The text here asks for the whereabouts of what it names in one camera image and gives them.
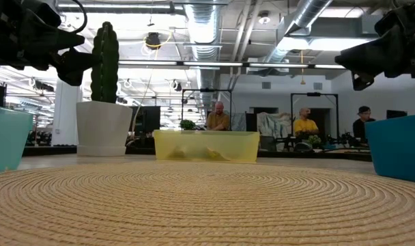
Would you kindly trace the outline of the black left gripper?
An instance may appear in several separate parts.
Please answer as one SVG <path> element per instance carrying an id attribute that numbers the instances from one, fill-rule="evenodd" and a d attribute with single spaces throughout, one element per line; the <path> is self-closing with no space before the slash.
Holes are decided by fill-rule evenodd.
<path id="1" fill-rule="evenodd" d="M 0 0 L 0 66 L 23 70 L 30 66 L 24 49 L 18 46 L 20 22 L 25 10 L 36 14 L 44 23 L 54 24 L 54 2 L 41 0 Z M 85 38 L 73 32 L 50 27 L 45 31 L 45 50 L 68 49 L 55 58 L 53 66 L 58 77 L 68 85 L 81 85 L 83 73 L 100 63 L 100 56 L 79 52 L 74 48 L 83 44 Z"/>

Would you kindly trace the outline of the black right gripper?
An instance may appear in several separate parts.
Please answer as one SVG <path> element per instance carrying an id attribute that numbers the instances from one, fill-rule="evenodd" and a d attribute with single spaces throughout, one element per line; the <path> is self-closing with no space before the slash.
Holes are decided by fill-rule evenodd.
<path id="1" fill-rule="evenodd" d="M 395 67 L 393 77 L 409 74 L 415 78 L 415 3 L 394 9 L 397 31 L 381 38 L 342 50 L 335 63 L 352 71 L 354 91 L 374 83 L 374 76 Z"/>

